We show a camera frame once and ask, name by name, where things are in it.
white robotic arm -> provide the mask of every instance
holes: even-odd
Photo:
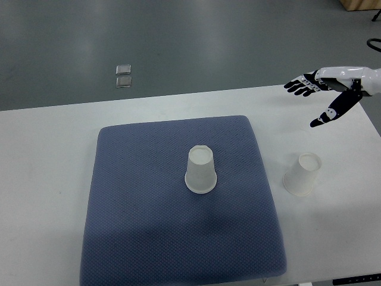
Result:
[[[342,93],[311,127],[336,120],[351,109],[363,96],[381,93],[381,69],[368,67],[323,67],[303,74],[285,85],[288,92],[304,97],[318,91],[336,90]]]
[[[317,80],[336,79],[347,88],[352,86],[354,79],[361,79],[361,90],[369,95],[381,92],[381,69],[372,70],[368,67],[323,67],[317,71]]]

paper cup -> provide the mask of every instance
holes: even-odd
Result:
[[[188,154],[185,184],[192,192],[206,194],[217,183],[213,152],[206,145],[196,145]]]
[[[283,176],[283,184],[293,195],[308,195],[321,168],[321,160],[313,153],[303,153]]]

cup bottom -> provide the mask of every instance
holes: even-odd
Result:
[[[192,188],[192,186],[190,186],[188,184],[188,182],[186,181],[186,173],[185,173],[185,184],[186,184],[188,189],[190,189],[192,192],[194,192],[196,194],[206,194],[206,193],[210,192],[212,189],[214,189],[214,187],[217,184],[217,174],[215,172],[214,172],[214,174],[215,174],[214,183],[209,188],[207,188],[205,190],[199,190],[199,189]]]
[[[298,197],[305,197],[306,195],[309,195],[310,193],[311,193],[311,191],[312,191],[312,189],[313,189],[313,186],[311,187],[311,189],[309,190],[309,191],[307,191],[306,193],[303,193],[303,194],[297,194],[297,193],[295,193],[295,192],[293,192],[288,186],[287,186],[287,184],[286,184],[286,182],[285,182],[285,176],[287,175],[287,173],[285,173],[284,175],[283,175],[283,179],[282,179],[282,181],[283,181],[283,186],[285,186],[285,189],[287,190],[287,192],[289,192],[290,194],[292,194],[292,195],[296,195],[296,196],[298,196]]]

gray floor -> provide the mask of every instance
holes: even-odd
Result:
[[[379,68],[381,54],[366,45],[381,34],[381,18],[370,21],[376,12],[347,12],[338,0],[0,0],[0,110],[279,85],[329,66]],[[133,86],[116,89],[124,63]],[[381,133],[381,96],[361,103]]]

white table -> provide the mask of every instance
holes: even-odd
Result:
[[[101,128],[239,114],[257,137],[288,259],[287,272],[265,285],[381,272],[381,138],[359,104],[309,127],[337,95],[268,86],[0,112],[0,284],[79,284]],[[296,197],[282,176],[305,151],[323,167],[313,192]]]

